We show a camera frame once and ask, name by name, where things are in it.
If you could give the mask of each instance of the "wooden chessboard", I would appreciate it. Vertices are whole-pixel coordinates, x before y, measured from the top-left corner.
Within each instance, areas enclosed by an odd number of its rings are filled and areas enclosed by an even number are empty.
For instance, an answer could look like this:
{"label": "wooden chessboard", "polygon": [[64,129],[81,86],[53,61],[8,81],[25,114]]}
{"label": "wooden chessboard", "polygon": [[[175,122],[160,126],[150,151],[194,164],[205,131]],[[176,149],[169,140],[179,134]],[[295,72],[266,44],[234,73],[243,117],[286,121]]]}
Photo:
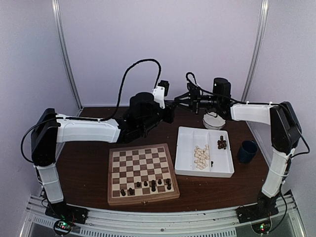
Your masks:
{"label": "wooden chessboard", "polygon": [[[170,190],[167,189],[167,179],[171,183]],[[152,180],[156,182],[154,192]],[[167,144],[110,149],[108,182],[109,205],[146,204],[180,196]]]}

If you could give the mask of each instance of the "small bowl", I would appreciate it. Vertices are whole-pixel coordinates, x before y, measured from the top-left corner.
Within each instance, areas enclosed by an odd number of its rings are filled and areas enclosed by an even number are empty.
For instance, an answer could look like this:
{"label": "small bowl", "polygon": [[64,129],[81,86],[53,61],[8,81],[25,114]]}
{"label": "small bowl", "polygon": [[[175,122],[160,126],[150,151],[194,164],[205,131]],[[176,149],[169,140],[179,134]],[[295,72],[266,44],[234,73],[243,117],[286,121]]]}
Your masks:
{"label": "small bowl", "polygon": [[203,116],[203,124],[210,130],[221,130],[225,126],[226,121],[214,112],[207,113]]}

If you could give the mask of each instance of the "white wall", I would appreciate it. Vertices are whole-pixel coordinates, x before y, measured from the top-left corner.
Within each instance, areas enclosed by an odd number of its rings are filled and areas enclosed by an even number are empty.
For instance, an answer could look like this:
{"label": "white wall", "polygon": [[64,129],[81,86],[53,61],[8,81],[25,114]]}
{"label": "white wall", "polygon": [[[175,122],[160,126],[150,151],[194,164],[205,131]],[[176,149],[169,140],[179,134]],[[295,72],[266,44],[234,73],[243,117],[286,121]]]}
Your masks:
{"label": "white wall", "polygon": [[[169,99],[186,91],[185,74],[195,73],[211,90],[215,77],[233,84],[241,98],[252,57],[261,1],[230,0],[63,0],[66,45],[81,102],[114,105],[125,70],[155,58]],[[122,105],[152,91],[153,63],[138,65],[126,78]]]}
{"label": "white wall", "polygon": [[[284,188],[293,191],[308,236],[315,236],[316,220],[316,2],[270,1],[263,46],[248,100],[290,101],[311,147],[309,155],[298,156]],[[251,125],[272,157],[270,128]],[[297,152],[304,151],[300,141]]]}
{"label": "white wall", "polygon": [[[40,186],[20,141],[48,107],[74,115],[50,0],[0,1],[0,236],[17,236]],[[30,157],[30,138],[25,151]]]}

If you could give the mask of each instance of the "brown tabletop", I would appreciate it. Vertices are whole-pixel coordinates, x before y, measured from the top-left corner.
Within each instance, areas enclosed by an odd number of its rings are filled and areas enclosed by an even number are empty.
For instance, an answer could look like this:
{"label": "brown tabletop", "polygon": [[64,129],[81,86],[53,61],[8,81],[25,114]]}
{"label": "brown tabletop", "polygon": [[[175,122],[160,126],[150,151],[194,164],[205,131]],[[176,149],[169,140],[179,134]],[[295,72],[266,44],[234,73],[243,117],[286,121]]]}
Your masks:
{"label": "brown tabletop", "polygon": [[[117,116],[126,108],[120,108]],[[103,118],[112,108],[85,108],[83,117]],[[119,211],[170,212],[211,210],[250,204],[257,195],[268,174],[268,166],[259,151],[249,164],[239,163],[238,149],[244,140],[254,140],[243,121],[227,121],[223,130],[228,131],[235,173],[231,178],[206,178],[177,175],[180,197],[174,200],[149,203],[109,206],[108,157],[109,149],[167,143],[173,164],[175,163],[178,127],[204,128],[202,115],[196,116],[183,109],[176,110],[173,124],[161,122],[147,138],[129,144],[105,142],[68,142],[57,162],[57,170],[66,202],[69,204]]]}

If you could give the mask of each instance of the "black chess piece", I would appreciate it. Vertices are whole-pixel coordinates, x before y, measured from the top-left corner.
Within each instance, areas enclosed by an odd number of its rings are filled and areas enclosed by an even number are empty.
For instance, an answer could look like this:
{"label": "black chess piece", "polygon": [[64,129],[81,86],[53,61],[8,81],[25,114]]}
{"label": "black chess piece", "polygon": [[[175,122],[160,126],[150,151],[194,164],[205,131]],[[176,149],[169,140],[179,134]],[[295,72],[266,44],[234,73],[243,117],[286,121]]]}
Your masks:
{"label": "black chess piece", "polygon": [[132,188],[129,188],[128,191],[129,191],[129,194],[134,195],[134,190]]}
{"label": "black chess piece", "polygon": [[124,189],[121,189],[120,194],[122,194],[122,196],[125,196],[125,195],[126,195]]}

